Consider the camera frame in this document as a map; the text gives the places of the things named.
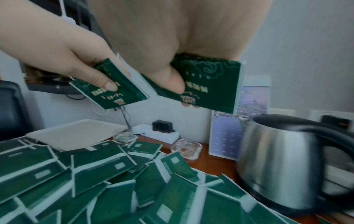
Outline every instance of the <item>electric kettle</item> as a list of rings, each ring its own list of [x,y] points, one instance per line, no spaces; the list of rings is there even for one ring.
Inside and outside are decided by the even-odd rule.
[[[297,117],[259,115],[249,122],[237,162],[242,186],[261,203],[286,216],[354,208],[354,190],[322,191],[322,148],[335,146],[354,159],[354,135]]]

